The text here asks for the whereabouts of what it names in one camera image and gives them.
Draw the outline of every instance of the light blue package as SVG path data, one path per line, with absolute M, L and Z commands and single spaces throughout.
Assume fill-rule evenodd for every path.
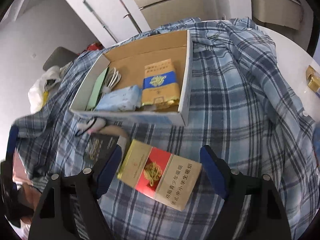
M 137 85 L 105 94 L 95 111 L 134 111 L 141 106 L 142 89 Z

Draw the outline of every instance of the metal screw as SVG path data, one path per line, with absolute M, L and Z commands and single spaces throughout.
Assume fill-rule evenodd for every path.
M 239 172 L 238 169 L 231 169 L 231 173 L 232 173 L 233 175 L 238 175 L 240 172 Z
M 59 178 L 59 174 L 53 174 L 52 176 L 51 176 L 51 179 L 52 180 L 56 180 L 57 178 Z
M 89 173 L 91 173 L 91 168 L 85 168 L 82 172 L 84 173 L 84 174 L 89 174 Z
M 266 180 L 266 181 L 271 180 L 271 177 L 270 177 L 268 174 L 263 174 L 263 175 L 262 175 L 262 178 L 263 178 L 264 180 Z

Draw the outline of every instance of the white cable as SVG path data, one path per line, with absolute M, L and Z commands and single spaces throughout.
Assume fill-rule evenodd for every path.
M 119 71 L 117 71 L 116 68 L 111 69 L 106 76 L 106 81 L 102 88 L 103 95 L 110 93 L 111 90 L 116 86 L 116 84 L 118 84 L 120 79 L 121 75 Z

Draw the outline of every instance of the blue plaid fabric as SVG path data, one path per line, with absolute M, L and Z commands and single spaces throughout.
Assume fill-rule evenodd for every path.
M 124 42 L 189 29 L 193 40 L 191 100 L 187 127 L 121 125 L 131 138 L 199 161 L 208 144 L 243 174 L 273 179 L 285 206 L 292 239 L 310 224 L 319 204 L 312 148 L 315 123 L 277 68 L 275 44 L 250 19 L 201 22 L 190 18 Z M 50 174 L 78 174 L 89 136 L 75 137 L 79 118 L 68 111 L 86 73 L 109 49 L 83 53 L 70 66 L 55 96 L 33 115 L 16 120 L 17 148 L 28 176 L 43 189 Z M 241 234 L 250 197 L 235 233 Z M 183 212 L 158 203 L 116 178 L 100 207 L 116 239 L 205 239 L 223 200 L 202 172 Z M 77 206 L 77 225 L 86 237 Z

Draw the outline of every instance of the drawer handle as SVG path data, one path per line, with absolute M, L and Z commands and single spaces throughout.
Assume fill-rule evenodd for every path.
M 134 25 L 134 27 L 136 28 L 136 30 L 138 31 L 138 33 L 142 33 L 139 25 L 137 24 L 137 22 L 134 20 L 134 18 L 132 17 L 131 13 L 129 12 L 128 8 L 125 6 L 124 2 L 122 0 L 119 0 L 120 3 L 122 4 L 122 6 L 125 8 L 125 10 L 127 11 L 127 14 L 123 17 L 126 18 L 127 16 L 129 17 L 129 19 L 131 20 L 132 24 Z
M 109 33 L 109 35 L 113 38 L 113 40 L 118 43 L 115 36 L 109 31 L 107 25 L 102 21 L 102 19 L 99 17 L 99 15 L 92 9 L 92 7 L 89 5 L 89 3 L 86 0 L 82 1 L 83 4 L 86 6 L 86 8 L 94 15 L 94 17 L 98 20 L 98 22 L 102 25 L 102 27 Z

